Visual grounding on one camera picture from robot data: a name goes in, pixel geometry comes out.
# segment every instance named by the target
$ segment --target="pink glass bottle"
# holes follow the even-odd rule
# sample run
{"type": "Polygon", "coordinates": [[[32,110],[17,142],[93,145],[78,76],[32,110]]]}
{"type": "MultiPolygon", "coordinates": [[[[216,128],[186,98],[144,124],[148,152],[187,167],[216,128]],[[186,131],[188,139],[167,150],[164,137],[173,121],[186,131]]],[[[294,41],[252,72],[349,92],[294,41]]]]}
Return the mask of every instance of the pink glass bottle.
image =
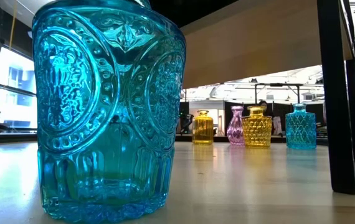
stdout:
{"type": "Polygon", "coordinates": [[[243,106],[232,106],[233,118],[227,128],[227,137],[232,145],[244,145],[243,129],[242,129],[242,111],[243,106]]]}

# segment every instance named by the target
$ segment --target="turquoise glass vase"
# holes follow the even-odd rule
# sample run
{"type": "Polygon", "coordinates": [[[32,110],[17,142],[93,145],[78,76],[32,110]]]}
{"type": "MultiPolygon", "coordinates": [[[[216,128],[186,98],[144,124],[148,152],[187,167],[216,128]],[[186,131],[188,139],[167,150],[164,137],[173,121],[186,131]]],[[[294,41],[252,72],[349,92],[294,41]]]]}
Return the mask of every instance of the turquoise glass vase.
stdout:
{"type": "Polygon", "coordinates": [[[118,222],[165,204],[186,43],[148,0],[59,0],[34,18],[42,206],[118,222]]]}
{"type": "Polygon", "coordinates": [[[316,117],[306,112],[306,105],[294,105],[294,113],[286,114],[286,143],[290,149],[316,149],[316,117]]]}

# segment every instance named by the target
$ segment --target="table surface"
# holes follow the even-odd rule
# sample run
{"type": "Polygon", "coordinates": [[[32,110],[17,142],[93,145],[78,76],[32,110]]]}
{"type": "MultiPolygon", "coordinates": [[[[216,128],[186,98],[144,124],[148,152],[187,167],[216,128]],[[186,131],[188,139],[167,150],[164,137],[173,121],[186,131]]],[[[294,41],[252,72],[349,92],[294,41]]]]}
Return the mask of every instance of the table surface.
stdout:
{"type": "MultiPolygon", "coordinates": [[[[63,223],[41,208],[36,149],[0,144],[0,223],[63,223]]],[[[126,223],[354,224],[355,195],[331,190],[327,147],[177,142],[166,206],[126,223]]]]}

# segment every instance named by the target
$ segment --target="bottle neck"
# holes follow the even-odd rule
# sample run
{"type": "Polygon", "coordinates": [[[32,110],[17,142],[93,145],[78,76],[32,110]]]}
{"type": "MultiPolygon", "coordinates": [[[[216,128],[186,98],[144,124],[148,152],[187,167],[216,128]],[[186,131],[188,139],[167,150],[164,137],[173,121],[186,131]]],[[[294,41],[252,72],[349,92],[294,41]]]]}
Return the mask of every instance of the bottle neck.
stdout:
{"type": "Polygon", "coordinates": [[[244,108],[242,106],[232,106],[232,112],[234,115],[242,115],[244,108]]]}
{"type": "Polygon", "coordinates": [[[306,112],[306,105],[303,103],[298,103],[294,105],[294,113],[305,113],[306,112]]]}
{"type": "Polygon", "coordinates": [[[199,116],[208,116],[208,112],[209,111],[201,110],[201,111],[198,111],[198,114],[199,114],[199,116]]]}
{"type": "Polygon", "coordinates": [[[250,107],[250,116],[263,116],[264,106],[253,106],[250,107]]]}

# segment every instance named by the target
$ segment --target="yellow glass bottle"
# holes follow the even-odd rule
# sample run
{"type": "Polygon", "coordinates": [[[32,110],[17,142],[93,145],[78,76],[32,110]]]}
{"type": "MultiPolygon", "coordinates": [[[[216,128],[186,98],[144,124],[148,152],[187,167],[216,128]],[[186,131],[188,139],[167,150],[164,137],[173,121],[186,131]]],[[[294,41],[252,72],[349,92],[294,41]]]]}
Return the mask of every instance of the yellow glass bottle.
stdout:
{"type": "Polygon", "coordinates": [[[264,106],[249,106],[250,116],[242,118],[245,147],[270,147],[272,117],[264,116],[264,106]]]}
{"type": "Polygon", "coordinates": [[[192,129],[192,142],[194,144],[214,143],[214,120],[208,116],[206,110],[198,111],[199,115],[194,118],[192,129]]]}

